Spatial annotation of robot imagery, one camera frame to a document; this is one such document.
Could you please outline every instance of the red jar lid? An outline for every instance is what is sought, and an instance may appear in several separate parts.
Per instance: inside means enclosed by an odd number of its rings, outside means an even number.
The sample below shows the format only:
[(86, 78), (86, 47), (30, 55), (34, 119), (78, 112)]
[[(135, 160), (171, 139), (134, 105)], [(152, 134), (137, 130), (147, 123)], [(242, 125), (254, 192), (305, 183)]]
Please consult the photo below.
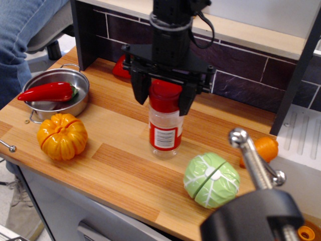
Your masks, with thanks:
[(162, 113), (179, 110), (179, 97), (182, 87), (159, 79), (154, 80), (149, 88), (149, 104)]

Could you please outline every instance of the orange toy pumpkin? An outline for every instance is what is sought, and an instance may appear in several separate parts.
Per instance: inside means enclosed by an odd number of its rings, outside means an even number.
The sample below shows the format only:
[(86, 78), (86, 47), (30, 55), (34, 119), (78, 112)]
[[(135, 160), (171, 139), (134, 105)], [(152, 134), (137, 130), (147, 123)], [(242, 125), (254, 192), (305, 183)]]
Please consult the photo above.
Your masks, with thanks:
[(55, 114), (37, 133), (40, 148), (54, 160), (70, 160), (85, 149), (88, 134), (83, 122), (71, 114)]

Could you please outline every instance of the chair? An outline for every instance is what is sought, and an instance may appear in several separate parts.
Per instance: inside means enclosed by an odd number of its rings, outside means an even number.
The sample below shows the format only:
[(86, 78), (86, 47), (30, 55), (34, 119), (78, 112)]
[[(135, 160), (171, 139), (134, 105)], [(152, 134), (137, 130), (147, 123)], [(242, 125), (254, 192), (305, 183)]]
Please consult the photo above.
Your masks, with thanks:
[(44, 49), (48, 53), (46, 56), (28, 60), (32, 73), (45, 71), (65, 54), (60, 51), (58, 43), (58, 39), (64, 34), (75, 36), (70, 2), (66, 3), (29, 41), (28, 54), (35, 54)]

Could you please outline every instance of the clear plastic jar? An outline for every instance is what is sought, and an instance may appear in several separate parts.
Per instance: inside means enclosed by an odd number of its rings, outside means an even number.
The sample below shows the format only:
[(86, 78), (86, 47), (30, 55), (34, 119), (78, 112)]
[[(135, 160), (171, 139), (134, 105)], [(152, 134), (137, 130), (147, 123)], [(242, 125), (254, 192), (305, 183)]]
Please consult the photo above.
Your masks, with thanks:
[(168, 159), (180, 148), (184, 117), (180, 116), (178, 100), (182, 87), (161, 80), (149, 89), (149, 142), (152, 153)]

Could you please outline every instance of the stainless steel pot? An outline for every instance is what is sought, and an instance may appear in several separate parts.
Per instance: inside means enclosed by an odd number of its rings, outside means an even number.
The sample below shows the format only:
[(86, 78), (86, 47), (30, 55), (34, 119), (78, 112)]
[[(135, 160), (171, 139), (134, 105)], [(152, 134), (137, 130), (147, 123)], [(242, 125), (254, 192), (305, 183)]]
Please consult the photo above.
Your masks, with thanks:
[(42, 84), (51, 82), (65, 81), (70, 82), (78, 89), (78, 93), (70, 100), (65, 102), (54, 101), (25, 101), (32, 109), (29, 119), (35, 123), (41, 123), (33, 119), (35, 114), (38, 119), (50, 119), (56, 113), (70, 113), (73, 116), (79, 115), (87, 106), (89, 81), (85, 75), (73, 69), (63, 68), (64, 66), (76, 66), (75, 64), (64, 64), (59, 69), (47, 70), (31, 78), (24, 86), (22, 92)]

